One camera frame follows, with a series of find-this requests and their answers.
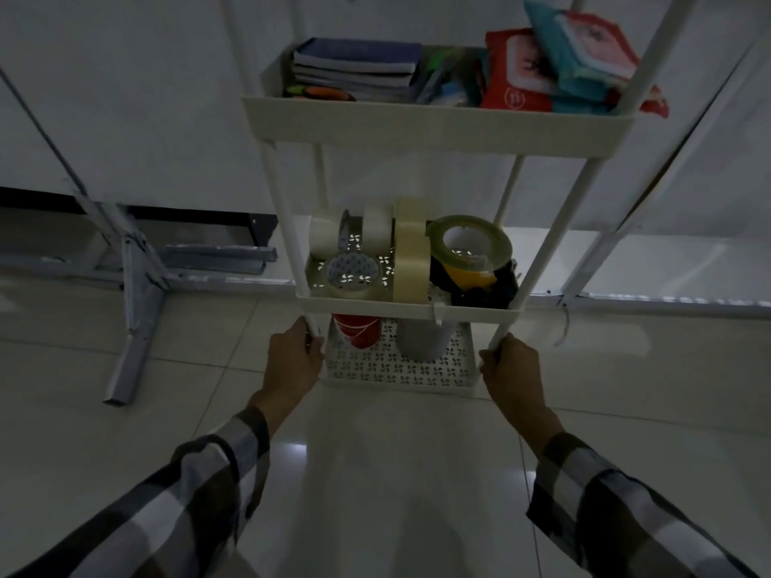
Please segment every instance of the checkered sleeve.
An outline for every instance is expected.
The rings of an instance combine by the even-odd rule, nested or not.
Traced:
[[[755,576],[652,488],[561,433],[538,462],[530,520],[593,576]]]
[[[260,502],[265,418],[250,407],[180,446],[171,462],[14,576],[203,576]]]

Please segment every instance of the white tiled floor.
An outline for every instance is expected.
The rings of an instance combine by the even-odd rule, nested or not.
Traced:
[[[111,408],[120,292],[0,276],[0,574],[239,409],[297,314],[284,298],[171,295],[136,402]],[[563,328],[533,312],[515,331],[565,426],[771,573],[769,323],[574,314],[554,347]],[[222,576],[579,574],[534,538],[534,459],[489,401],[319,385],[271,459]]]

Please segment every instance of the logo on red package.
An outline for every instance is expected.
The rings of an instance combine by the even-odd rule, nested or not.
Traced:
[[[504,99],[506,100],[506,105],[509,109],[522,109],[525,105],[524,93],[515,87],[506,89]]]

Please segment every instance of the red cup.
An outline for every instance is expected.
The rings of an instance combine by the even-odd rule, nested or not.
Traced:
[[[342,338],[357,349],[367,349],[380,340],[382,321],[376,316],[333,314]]]

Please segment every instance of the person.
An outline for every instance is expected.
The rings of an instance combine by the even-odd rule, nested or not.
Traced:
[[[262,388],[212,434],[14,576],[202,576],[221,561],[260,503],[270,438],[314,386],[322,338],[299,318],[271,337]],[[575,436],[546,407],[538,353],[507,334],[483,350],[482,376],[506,420],[538,457],[527,516],[594,576],[755,576],[644,483]]]

